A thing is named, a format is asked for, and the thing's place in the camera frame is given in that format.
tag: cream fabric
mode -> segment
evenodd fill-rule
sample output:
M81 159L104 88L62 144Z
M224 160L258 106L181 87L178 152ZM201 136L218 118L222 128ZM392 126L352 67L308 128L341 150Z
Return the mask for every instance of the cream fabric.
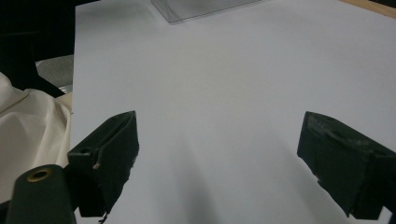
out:
M45 164L66 166L70 109L38 90L20 91L0 73L0 203L11 199L14 181Z

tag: table surface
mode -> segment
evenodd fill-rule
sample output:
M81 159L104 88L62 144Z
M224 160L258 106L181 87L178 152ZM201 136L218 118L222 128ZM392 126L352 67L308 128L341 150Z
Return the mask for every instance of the table surface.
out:
M396 20L337 0L174 25L148 0L102 0L77 10L72 147L136 111L108 224L387 223L347 218L296 151L305 111L396 149L395 71Z

